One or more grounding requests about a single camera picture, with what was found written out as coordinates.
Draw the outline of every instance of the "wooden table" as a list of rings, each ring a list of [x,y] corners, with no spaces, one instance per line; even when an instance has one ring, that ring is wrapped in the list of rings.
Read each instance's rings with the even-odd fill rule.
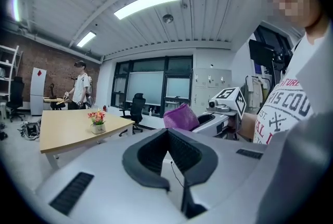
[[[127,134],[133,134],[133,121],[106,113],[105,128],[102,134],[95,135],[90,131],[91,120],[88,110],[44,110],[40,132],[40,151],[46,157],[52,168],[58,164],[54,155],[97,142],[108,136],[118,134],[127,129]]]
[[[55,99],[50,99],[48,97],[44,97],[44,102],[56,102],[56,103],[58,103],[58,102],[61,102],[61,101],[63,101],[63,98],[61,98],[61,97],[57,97]]]

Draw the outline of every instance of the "man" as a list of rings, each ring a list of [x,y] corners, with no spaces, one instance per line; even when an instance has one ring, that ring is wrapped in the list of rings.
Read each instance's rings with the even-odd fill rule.
[[[309,95],[299,82],[299,73],[318,49],[327,49],[327,41],[332,36],[329,18],[319,0],[271,1],[291,22],[305,29],[305,36],[293,53],[285,77],[275,86],[259,114],[245,113],[243,116],[238,133],[254,143],[265,144],[275,133],[289,130],[298,121],[314,114]],[[235,123],[230,121],[229,126],[235,127]]]
[[[65,96],[73,94],[72,102],[68,103],[69,110],[85,109],[86,93],[88,87],[90,87],[88,75],[85,72],[86,64],[83,61],[79,61],[74,65],[76,71],[79,74],[75,81],[75,85],[72,90],[65,93]]]

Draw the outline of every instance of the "white t-shirt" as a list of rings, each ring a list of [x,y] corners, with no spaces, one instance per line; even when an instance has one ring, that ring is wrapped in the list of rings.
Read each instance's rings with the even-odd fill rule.
[[[296,75],[317,51],[323,39],[323,37],[318,38],[311,45],[305,35],[300,41],[286,75],[274,87],[257,116],[254,143],[268,144],[275,133],[289,130],[298,121],[307,119],[313,114],[306,93]]]
[[[73,102],[77,103],[81,100],[82,92],[84,87],[89,87],[89,79],[86,73],[79,75],[77,81],[75,82]]]

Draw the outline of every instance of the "black office chair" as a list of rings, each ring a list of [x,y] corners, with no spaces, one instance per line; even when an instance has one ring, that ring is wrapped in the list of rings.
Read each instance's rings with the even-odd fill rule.
[[[14,77],[14,81],[11,82],[10,86],[10,101],[6,104],[7,107],[11,108],[10,122],[12,122],[12,119],[15,117],[20,118],[21,121],[23,121],[21,116],[25,117],[23,113],[17,112],[17,109],[23,106],[23,88],[24,83],[22,82],[22,77]]]
[[[146,99],[144,99],[142,96],[143,96],[142,93],[136,93],[134,95],[132,107],[130,109],[130,115],[125,115],[125,110],[128,110],[128,109],[119,110],[119,111],[123,112],[123,116],[121,116],[122,118],[128,118],[128,119],[135,121],[135,124],[133,124],[133,134],[135,134],[135,132],[134,132],[135,130],[140,131],[140,133],[143,132],[142,129],[140,129],[136,126],[137,124],[139,124],[140,121],[142,121],[141,112],[146,103]]]

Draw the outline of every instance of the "potted plant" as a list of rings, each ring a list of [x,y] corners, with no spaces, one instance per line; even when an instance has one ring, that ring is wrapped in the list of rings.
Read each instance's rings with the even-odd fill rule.
[[[88,118],[92,120],[91,131],[94,134],[101,134],[105,132],[104,122],[105,112],[98,109],[97,112],[88,113]]]

